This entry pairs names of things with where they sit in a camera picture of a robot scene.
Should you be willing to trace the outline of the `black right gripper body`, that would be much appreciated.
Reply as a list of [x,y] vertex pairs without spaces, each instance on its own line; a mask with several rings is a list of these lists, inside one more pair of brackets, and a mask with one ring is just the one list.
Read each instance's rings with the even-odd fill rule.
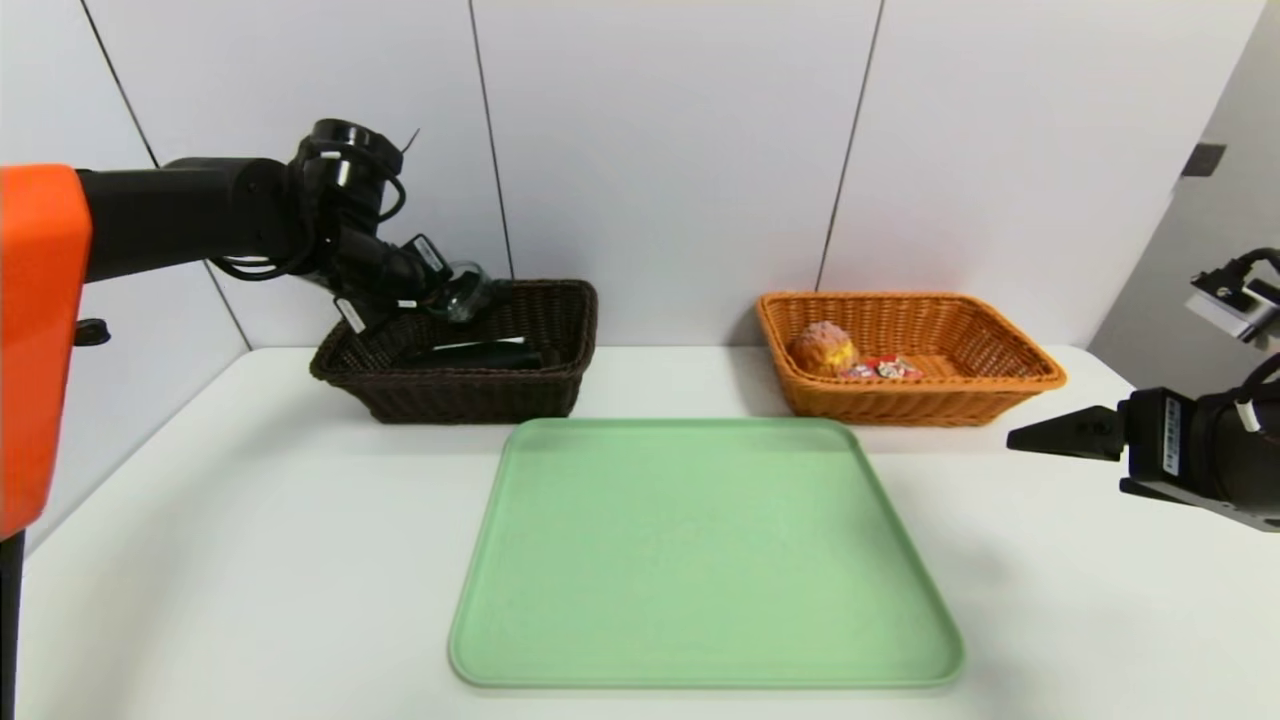
[[1121,492],[1277,532],[1276,395],[1239,411],[1228,393],[1188,398],[1153,388],[1117,410],[1128,447]]

